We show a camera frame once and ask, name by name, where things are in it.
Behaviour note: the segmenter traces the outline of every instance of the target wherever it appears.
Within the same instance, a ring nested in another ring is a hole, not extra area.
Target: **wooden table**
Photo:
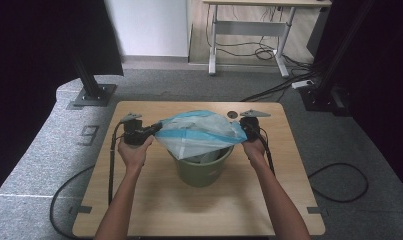
[[[120,102],[82,202],[90,212],[78,214],[73,233],[94,236],[107,210],[111,136],[116,124],[129,112],[142,114],[143,126],[148,126],[186,111],[210,110],[226,116],[229,111],[242,113],[250,109],[272,114],[259,120],[269,135],[276,176],[300,211],[310,234],[323,234],[321,214],[308,211],[308,208],[317,209],[317,203],[282,106],[241,102]],[[124,171],[116,153],[114,191]],[[260,236],[274,235],[274,230],[256,174],[241,144],[235,146],[216,182],[196,188],[180,180],[172,157],[164,146],[154,141],[137,183],[128,235]]]
[[[285,63],[282,58],[283,49],[292,26],[295,10],[297,7],[330,7],[330,0],[203,0],[204,3],[214,5],[213,19],[211,23],[211,48],[209,59],[209,74],[216,74],[216,35],[249,35],[249,36],[272,36],[281,37],[278,47],[273,51],[276,63],[281,71],[282,77],[289,77]],[[219,5],[240,5],[240,6],[278,6],[291,7],[286,22],[242,22],[242,21],[219,21]]]

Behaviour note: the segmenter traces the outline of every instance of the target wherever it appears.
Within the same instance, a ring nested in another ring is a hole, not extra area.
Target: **desk leg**
[[[289,19],[286,22],[285,30],[283,32],[282,39],[279,41],[278,50],[273,50],[275,54],[275,59],[278,64],[279,70],[281,71],[282,77],[287,78],[289,77],[288,70],[286,69],[284,59],[282,58],[283,48],[285,47],[286,40],[288,39],[289,30],[292,26],[292,20],[294,19],[295,15],[295,7],[291,7],[291,12],[289,13]]]
[[[214,6],[213,23],[211,24],[211,47],[210,47],[210,61],[208,64],[208,73],[213,76],[216,74],[216,23],[217,23],[217,8]]]

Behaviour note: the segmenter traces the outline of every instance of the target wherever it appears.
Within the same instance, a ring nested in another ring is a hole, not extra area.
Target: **green bucket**
[[[209,163],[193,163],[184,159],[177,160],[175,157],[173,159],[179,177],[183,182],[193,187],[206,187],[219,178],[225,160],[232,151],[233,146],[221,149],[217,160]]]

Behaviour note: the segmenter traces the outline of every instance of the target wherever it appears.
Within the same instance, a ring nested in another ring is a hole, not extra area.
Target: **blue plastic bag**
[[[247,140],[239,122],[229,122],[226,117],[207,110],[180,113],[161,122],[163,127],[155,137],[178,160]]]

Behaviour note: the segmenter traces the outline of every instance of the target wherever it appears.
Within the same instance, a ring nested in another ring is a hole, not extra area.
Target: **person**
[[[120,140],[118,151],[126,165],[126,174],[105,213],[94,239],[126,239],[136,182],[146,159],[146,152],[154,141],[150,136],[139,147]],[[244,152],[257,174],[276,237],[282,239],[310,239],[307,227],[294,203],[270,171],[259,139],[243,142]]]

